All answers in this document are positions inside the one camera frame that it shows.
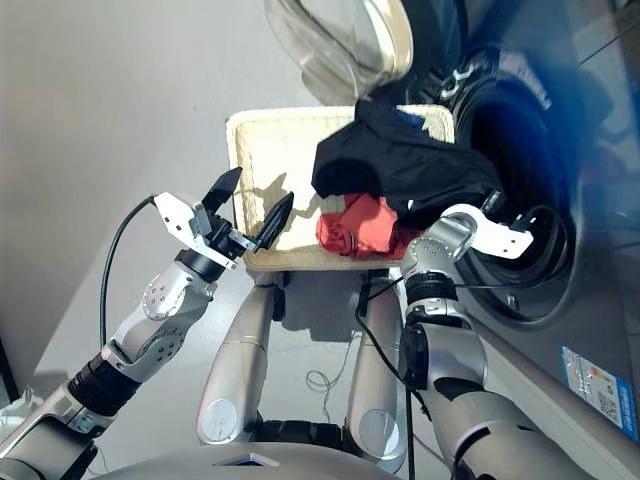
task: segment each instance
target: white basket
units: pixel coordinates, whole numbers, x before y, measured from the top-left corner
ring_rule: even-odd
[[[437,140],[453,142],[451,113],[435,105],[400,107],[425,118],[425,130]],[[294,210],[272,248],[247,252],[253,270],[368,270],[398,264],[384,258],[352,260],[326,252],[316,239],[322,213],[344,211],[342,196],[321,199],[311,186],[317,144],[353,121],[353,107],[287,108],[240,112],[227,121],[231,167],[242,167],[233,195],[236,225],[249,234],[262,227],[266,212],[287,192],[295,193]]]

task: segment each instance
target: door glass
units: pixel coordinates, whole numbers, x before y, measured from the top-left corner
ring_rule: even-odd
[[[265,0],[272,30],[326,105],[353,104],[410,68],[400,0]]]

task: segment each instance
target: white cable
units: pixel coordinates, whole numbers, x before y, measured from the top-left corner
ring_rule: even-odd
[[[347,366],[347,358],[349,357],[349,351],[351,350],[351,345],[353,345],[353,341],[356,337],[359,337],[357,332],[353,332],[351,334],[351,338],[349,339],[349,344],[347,345],[347,350],[344,354],[344,359],[342,360],[342,366],[338,371],[338,374],[335,376],[333,380],[329,380],[323,372],[320,370],[309,370],[307,375],[305,376],[304,382],[307,384],[307,388],[315,393],[323,393],[324,399],[322,401],[322,413],[327,419],[327,423],[331,423],[331,415],[329,414],[329,410],[327,410],[327,402],[329,401],[329,394],[333,387],[340,381],[340,377],[342,377],[342,373],[344,372],[345,367]],[[314,380],[313,376],[320,377],[320,381]]]

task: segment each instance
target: washing machine door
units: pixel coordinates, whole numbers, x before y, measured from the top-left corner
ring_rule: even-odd
[[[325,105],[352,105],[402,78],[401,103],[416,89],[436,101],[465,49],[464,0],[265,0],[265,7],[307,89]]]
[[[351,105],[403,77],[413,37],[400,0],[265,0],[276,37],[325,105]]]

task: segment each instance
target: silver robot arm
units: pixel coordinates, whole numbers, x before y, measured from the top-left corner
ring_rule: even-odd
[[[100,353],[0,445],[0,478],[81,478],[97,452],[93,439],[114,421],[138,387],[180,350],[213,299],[215,281],[246,250],[269,248],[283,229],[293,194],[278,202],[261,232],[248,237],[215,215],[241,170],[223,175],[202,202],[169,193],[154,203],[169,232],[188,248],[145,289],[138,308]]]
[[[532,240],[456,205],[410,243],[402,261],[408,307],[399,372],[422,395],[455,478],[592,478],[513,402],[484,390],[484,347],[456,295],[455,263],[470,248],[518,258]]]

